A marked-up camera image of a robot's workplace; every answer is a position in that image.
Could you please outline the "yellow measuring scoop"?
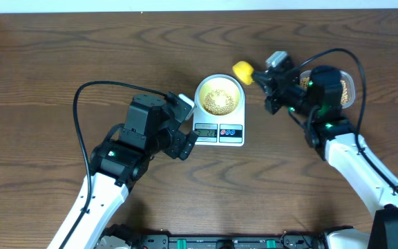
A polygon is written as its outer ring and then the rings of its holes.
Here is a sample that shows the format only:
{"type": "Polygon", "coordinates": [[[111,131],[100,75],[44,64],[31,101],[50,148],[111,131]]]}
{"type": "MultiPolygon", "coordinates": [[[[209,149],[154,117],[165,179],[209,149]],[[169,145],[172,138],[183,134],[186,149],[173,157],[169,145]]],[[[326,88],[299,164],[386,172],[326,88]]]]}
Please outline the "yellow measuring scoop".
{"type": "Polygon", "coordinates": [[[254,68],[245,61],[239,61],[232,66],[234,75],[245,85],[250,85],[254,82],[252,74],[254,68]]]}

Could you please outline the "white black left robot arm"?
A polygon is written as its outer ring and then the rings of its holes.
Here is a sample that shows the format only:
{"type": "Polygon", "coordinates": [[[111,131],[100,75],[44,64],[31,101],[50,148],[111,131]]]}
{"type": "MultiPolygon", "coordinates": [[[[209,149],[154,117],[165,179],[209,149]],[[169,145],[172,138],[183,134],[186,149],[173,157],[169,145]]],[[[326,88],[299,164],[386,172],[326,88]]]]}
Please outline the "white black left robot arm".
{"type": "Polygon", "coordinates": [[[183,134],[179,128],[194,108],[194,101],[183,94],[135,95],[126,122],[113,126],[94,148],[82,185],[91,192],[79,192],[50,248],[94,248],[158,152],[186,160],[198,136],[194,131],[183,134]]]}

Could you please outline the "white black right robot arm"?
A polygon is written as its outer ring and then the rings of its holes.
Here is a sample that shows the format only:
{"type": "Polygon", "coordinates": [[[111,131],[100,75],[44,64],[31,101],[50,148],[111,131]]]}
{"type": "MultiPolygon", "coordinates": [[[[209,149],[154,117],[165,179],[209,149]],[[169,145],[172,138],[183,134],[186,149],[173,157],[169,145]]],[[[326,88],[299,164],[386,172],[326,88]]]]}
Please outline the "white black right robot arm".
{"type": "Polygon", "coordinates": [[[258,72],[249,69],[246,84],[257,83],[265,92],[265,107],[276,113],[289,108],[307,144],[350,184],[373,217],[372,230],[333,228],[307,243],[308,248],[398,248],[398,178],[375,156],[359,128],[343,114],[341,72],[318,66],[310,73],[306,89],[297,82],[299,70],[283,65],[258,72]]]}

